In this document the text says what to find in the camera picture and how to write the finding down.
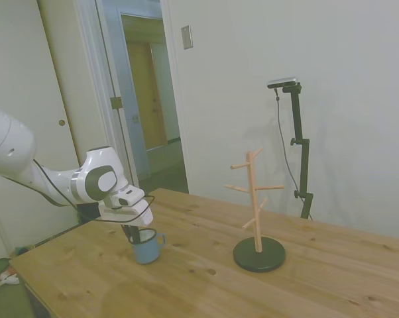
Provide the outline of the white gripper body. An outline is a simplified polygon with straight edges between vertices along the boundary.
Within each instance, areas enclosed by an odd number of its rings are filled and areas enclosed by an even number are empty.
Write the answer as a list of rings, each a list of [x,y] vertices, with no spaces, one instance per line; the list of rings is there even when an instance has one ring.
[[[151,201],[142,199],[133,206],[122,206],[118,209],[112,209],[106,207],[103,202],[100,202],[100,218],[97,220],[119,225],[146,227],[153,221],[150,204]]]

